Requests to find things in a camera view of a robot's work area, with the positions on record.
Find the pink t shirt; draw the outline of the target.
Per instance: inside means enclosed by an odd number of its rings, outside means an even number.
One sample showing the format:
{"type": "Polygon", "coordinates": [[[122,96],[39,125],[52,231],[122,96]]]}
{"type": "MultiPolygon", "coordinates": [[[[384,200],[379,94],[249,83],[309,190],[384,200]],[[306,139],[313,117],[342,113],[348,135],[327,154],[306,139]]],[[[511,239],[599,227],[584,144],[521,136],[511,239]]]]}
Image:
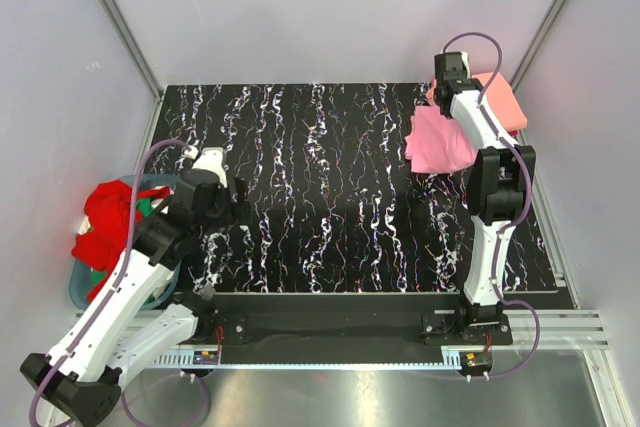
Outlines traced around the pink t shirt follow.
{"type": "Polygon", "coordinates": [[[452,174],[473,165],[476,151],[460,124],[438,108],[419,105],[405,137],[405,159],[414,174],[452,174]]]}

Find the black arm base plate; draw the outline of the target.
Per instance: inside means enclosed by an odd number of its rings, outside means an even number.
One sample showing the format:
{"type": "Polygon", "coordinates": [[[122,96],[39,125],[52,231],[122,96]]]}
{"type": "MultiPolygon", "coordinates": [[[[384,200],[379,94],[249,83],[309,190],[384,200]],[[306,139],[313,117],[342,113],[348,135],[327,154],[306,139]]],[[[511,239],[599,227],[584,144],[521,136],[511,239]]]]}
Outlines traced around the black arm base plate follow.
{"type": "Polygon", "coordinates": [[[497,346],[511,339],[501,307],[470,307],[456,293],[242,294],[171,297],[199,318],[193,343],[384,338],[497,346]]]}

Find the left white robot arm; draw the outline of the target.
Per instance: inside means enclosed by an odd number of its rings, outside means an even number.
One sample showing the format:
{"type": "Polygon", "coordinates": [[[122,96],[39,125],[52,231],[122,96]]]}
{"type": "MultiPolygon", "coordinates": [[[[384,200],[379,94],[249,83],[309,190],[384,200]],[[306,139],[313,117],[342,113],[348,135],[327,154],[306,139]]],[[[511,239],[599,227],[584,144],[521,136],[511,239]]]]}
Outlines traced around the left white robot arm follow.
{"type": "Polygon", "coordinates": [[[196,168],[182,174],[173,194],[136,223],[131,244],[78,322],[48,353],[31,353],[22,362],[20,371],[35,390],[30,424],[37,425],[38,403],[46,400],[70,422],[97,426],[126,386],[162,353],[186,340],[208,341],[215,315],[210,301],[194,292],[175,295],[128,339],[122,334],[203,235],[245,225],[249,217],[243,180],[196,168]]]}

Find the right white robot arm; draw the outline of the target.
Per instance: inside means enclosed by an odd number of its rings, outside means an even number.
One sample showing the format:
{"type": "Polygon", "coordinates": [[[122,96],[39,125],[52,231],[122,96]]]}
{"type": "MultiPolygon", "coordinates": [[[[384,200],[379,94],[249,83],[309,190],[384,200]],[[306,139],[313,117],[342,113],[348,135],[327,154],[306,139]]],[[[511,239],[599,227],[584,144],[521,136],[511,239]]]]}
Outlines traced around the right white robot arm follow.
{"type": "Polygon", "coordinates": [[[463,292],[468,304],[493,307],[503,302],[511,238],[531,207],[536,152],[519,145],[501,125],[483,84],[470,74],[466,53],[442,52],[434,66],[436,105],[458,122],[476,152],[466,186],[474,241],[463,292]]]}

